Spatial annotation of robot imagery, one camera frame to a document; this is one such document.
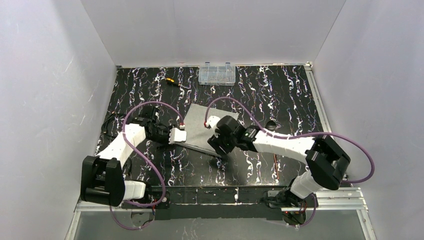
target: screwdriver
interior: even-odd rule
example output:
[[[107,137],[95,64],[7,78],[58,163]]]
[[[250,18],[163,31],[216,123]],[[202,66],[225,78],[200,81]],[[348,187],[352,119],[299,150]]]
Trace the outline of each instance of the screwdriver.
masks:
[[[167,77],[167,78],[165,78],[165,80],[166,80],[166,83],[169,84],[169,85],[174,85],[174,86],[177,86],[177,87],[183,87],[185,89],[190,89],[190,88],[188,88],[186,86],[183,86],[183,85],[179,84],[178,82],[176,82],[172,78]]]

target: black marble table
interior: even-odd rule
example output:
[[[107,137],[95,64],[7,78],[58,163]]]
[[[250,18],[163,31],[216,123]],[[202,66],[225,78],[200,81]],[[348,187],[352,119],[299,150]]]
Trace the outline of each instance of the black marble table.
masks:
[[[198,69],[119,69],[106,116],[112,112],[127,113],[146,101],[168,103],[185,116],[192,103],[207,106],[217,97],[229,96],[241,101],[262,125],[269,120],[275,121],[278,133],[299,135],[323,130],[302,65],[237,66],[234,86],[199,85]],[[173,78],[189,89],[168,85],[165,77]],[[229,100],[219,101],[213,107],[237,112],[242,124],[252,124],[242,108]],[[163,123],[175,124],[176,118],[174,112],[160,107]],[[122,119],[115,119],[110,124],[114,135],[121,130],[122,124]],[[110,142],[101,135],[97,152]],[[227,162],[182,146],[164,152],[158,151],[157,146],[146,141],[137,148],[158,167],[167,186],[284,186],[306,171],[304,164],[283,156],[277,157],[275,168],[274,157],[268,153],[235,149],[236,157]],[[153,186],[160,184],[154,171],[139,156],[133,154],[130,158],[132,179],[148,181]]]

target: gray wall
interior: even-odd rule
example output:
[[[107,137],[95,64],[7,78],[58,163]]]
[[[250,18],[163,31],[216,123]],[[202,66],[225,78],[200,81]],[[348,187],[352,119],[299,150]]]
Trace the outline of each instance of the gray wall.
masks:
[[[376,171],[359,184],[378,239],[423,239],[424,1],[348,0],[313,71],[332,130]],[[370,170],[357,151],[349,172]]]
[[[82,0],[116,65],[313,61],[345,0]]]
[[[79,0],[0,3],[0,239],[63,239],[115,66]]]

